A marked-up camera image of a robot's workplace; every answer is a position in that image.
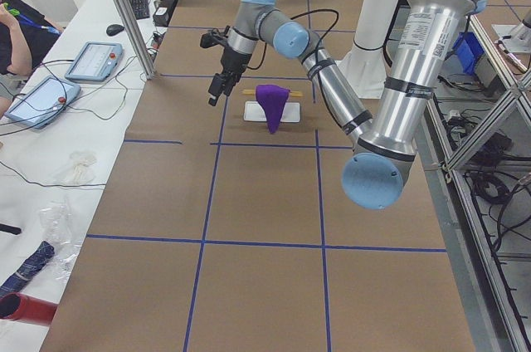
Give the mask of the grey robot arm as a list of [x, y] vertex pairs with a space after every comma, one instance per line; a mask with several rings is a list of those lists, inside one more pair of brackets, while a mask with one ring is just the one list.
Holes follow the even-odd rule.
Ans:
[[341, 61], [321, 38], [287, 17], [276, 0], [241, 0], [234, 22], [212, 29], [203, 48], [223, 48], [222, 72], [209, 102], [230, 95], [258, 42], [296, 59], [317, 87], [339, 128], [352, 140], [343, 169], [345, 194], [357, 205], [394, 204], [408, 180], [417, 149], [413, 138], [433, 94], [460, 21], [486, 0], [363, 0], [350, 52]]

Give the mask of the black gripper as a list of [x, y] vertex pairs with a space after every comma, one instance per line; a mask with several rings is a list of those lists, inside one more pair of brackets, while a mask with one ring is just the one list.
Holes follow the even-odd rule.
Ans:
[[222, 73], [214, 75], [208, 88], [209, 105], [216, 106], [222, 92], [225, 96], [231, 94], [241, 75], [246, 71], [250, 59], [249, 53], [240, 53], [230, 46], [224, 47], [221, 58]]

